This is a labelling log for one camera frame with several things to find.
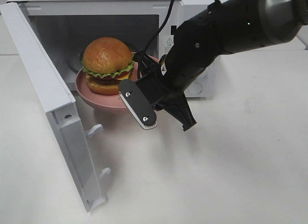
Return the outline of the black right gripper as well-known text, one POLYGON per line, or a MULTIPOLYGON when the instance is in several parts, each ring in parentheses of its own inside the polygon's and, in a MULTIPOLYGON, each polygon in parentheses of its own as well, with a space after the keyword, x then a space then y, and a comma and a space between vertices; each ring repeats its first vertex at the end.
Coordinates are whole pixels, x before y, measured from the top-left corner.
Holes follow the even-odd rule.
POLYGON ((125 79, 119 84, 119 96, 144 130, 157 126, 155 111, 165 110, 187 131, 197 122, 184 92, 177 92, 163 83, 161 63, 147 54, 135 54, 138 63, 137 82, 125 79))

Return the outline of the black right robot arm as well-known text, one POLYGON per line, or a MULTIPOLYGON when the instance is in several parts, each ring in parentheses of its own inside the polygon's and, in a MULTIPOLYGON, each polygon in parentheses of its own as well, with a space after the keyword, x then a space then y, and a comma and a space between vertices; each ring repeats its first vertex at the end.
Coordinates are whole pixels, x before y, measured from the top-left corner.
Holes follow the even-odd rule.
POLYGON ((196 122, 184 91, 218 56, 289 42, 307 23, 308 0, 214 0, 176 29, 159 62, 135 53, 138 78, 122 81, 119 95, 143 129, 165 110, 186 131, 196 122))

